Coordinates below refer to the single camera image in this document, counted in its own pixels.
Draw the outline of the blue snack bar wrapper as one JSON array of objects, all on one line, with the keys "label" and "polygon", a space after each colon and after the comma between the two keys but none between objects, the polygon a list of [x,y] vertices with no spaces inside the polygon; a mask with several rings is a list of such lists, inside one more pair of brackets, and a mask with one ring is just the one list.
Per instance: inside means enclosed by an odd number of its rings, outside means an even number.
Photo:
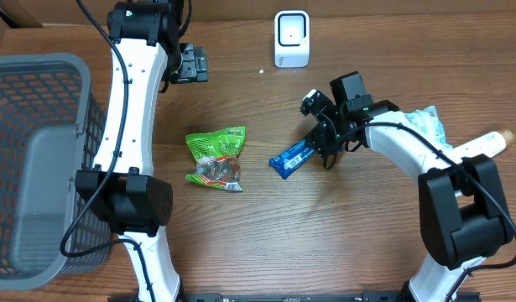
[{"label": "blue snack bar wrapper", "polygon": [[303,138],[277,157],[271,158],[268,163],[277,170],[283,180],[286,180],[313,155],[314,150]]}]

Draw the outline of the green candy bag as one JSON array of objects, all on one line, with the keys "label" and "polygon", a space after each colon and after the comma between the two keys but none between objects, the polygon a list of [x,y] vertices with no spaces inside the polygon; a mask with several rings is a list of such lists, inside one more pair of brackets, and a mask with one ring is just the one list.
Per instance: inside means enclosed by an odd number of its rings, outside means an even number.
[{"label": "green candy bag", "polygon": [[186,135],[185,141],[196,161],[196,167],[195,172],[185,178],[211,188],[243,191],[240,185],[239,154],[245,137],[244,126]]}]

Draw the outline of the teal white snack packet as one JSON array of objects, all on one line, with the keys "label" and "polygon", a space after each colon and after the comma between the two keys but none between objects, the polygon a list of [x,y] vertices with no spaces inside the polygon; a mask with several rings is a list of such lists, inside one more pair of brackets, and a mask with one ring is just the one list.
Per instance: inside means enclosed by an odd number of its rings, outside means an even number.
[{"label": "teal white snack packet", "polygon": [[446,131],[438,117],[437,108],[435,106],[405,113],[405,116],[418,130],[427,135],[442,148],[452,149],[452,146],[446,141]]}]

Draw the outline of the white tube gold cap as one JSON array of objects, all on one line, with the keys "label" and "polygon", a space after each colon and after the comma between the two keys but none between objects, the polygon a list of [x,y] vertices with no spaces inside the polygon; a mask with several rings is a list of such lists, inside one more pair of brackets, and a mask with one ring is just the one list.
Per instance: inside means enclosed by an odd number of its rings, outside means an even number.
[{"label": "white tube gold cap", "polygon": [[485,154],[493,158],[510,148],[514,142],[514,135],[508,129],[491,131],[451,150],[454,159],[471,158]]}]

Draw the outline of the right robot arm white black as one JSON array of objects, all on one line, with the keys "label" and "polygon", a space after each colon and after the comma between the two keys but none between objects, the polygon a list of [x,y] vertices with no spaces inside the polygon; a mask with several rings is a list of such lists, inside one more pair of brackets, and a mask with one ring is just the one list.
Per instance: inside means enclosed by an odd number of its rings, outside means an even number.
[{"label": "right robot arm white black", "polygon": [[394,299],[473,301],[458,293],[468,277],[516,264],[516,224],[493,160],[513,144],[513,133],[492,131],[447,148],[436,130],[422,130],[391,101],[374,102],[357,72],[336,78],[330,87],[332,98],[313,89],[300,107],[317,121],[307,140],[325,169],[354,143],[387,157],[418,186],[420,234],[428,254]]}]

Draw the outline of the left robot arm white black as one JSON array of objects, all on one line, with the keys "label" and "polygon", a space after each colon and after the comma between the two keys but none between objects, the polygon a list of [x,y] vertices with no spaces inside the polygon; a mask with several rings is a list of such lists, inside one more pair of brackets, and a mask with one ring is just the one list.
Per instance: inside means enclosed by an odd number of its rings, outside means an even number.
[{"label": "left robot arm white black", "polygon": [[171,184],[154,178],[152,140],[159,94],[171,84],[206,82],[203,48],[182,43],[192,13],[189,1],[122,1],[102,27],[92,25],[112,52],[112,85],[102,141],[91,169],[76,173],[85,207],[60,244],[87,212],[108,224],[117,239],[83,251],[122,244],[138,281],[136,301],[181,301],[183,284],[169,252],[166,226],[173,208]]}]

